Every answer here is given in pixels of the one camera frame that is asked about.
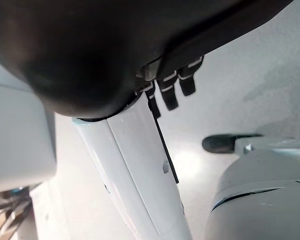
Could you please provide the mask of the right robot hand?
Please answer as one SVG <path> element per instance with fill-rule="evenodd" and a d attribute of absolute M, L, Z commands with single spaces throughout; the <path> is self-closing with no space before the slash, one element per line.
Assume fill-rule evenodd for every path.
<path fill-rule="evenodd" d="M 178 177 L 158 124 L 196 91 L 209 52 L 287 0 L 0 0 L 0 64 L 72 117 L 138 240 L 190 240 Z"/>

